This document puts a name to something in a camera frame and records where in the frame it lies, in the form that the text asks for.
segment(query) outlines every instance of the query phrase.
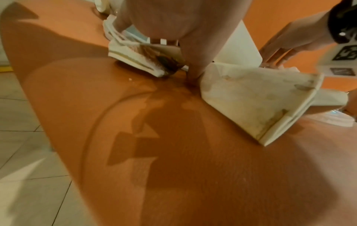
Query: orange table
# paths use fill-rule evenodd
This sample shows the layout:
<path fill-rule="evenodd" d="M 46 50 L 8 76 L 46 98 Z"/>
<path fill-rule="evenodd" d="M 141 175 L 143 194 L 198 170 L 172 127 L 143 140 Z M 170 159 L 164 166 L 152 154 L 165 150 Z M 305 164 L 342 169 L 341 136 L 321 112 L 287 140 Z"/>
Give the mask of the orange table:
<path fill-rule="evenodd" d="M 357 127 L 300 120 L 258 145 L 187 88 L 107 57 L 81 0 L 25 0 L 5 50 L 101 226 L 357 225 Z"/>

